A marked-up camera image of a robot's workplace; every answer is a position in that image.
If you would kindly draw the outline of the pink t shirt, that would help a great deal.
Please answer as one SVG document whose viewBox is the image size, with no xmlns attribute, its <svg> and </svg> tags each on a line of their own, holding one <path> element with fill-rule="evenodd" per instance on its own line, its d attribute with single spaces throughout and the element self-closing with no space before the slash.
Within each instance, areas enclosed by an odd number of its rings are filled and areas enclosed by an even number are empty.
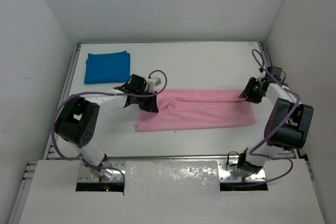
<svg viewBox="0 0 336 224">
<path fill-rule="evenodd" d="M 256 123 L 242 90 L 166 89 L 157 96 L 158 113 L 140 111 L 138 132 L 244 127 Z"/>
</svg>

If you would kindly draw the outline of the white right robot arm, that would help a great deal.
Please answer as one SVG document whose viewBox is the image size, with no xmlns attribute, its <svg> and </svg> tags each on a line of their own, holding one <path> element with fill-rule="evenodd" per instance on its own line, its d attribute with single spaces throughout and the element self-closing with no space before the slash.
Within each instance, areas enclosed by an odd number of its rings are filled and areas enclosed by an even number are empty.
<svg viewBox="0 0 336 224">
<path fill-rule="evenodd" d="M 267 98 L 274 107 L 263 139 L 240 153 L 238 170 L 257 174 L 267 161 L 281 152 L 300 149 L 305 145 L 314 109 L 301 103 L 300 97 L 287 85 L 274 83 L 269 78 L 251 77 L 239 97 L 255 104 Z"/>
</svg>

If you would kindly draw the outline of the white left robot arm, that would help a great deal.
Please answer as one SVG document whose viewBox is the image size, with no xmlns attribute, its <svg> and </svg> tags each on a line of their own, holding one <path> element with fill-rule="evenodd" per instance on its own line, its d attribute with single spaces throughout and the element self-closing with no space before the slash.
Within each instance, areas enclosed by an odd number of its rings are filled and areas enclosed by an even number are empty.
<svg viewBox="0 0 336 224">
<path fill-rule="evenodd" d="M 58 135 L 78 150 L 79 157 L 95 170 L 108 167 L 106 154 L 97 146 L 93 135 L 100 114 L 136 104 L 140 110 L 158 113 L 156 102 L 158 77 L 131 75 L 126 83 L 108 92 L 83 92 L 71 95 L 60 106 L 52 127 Z"/>
</svg>

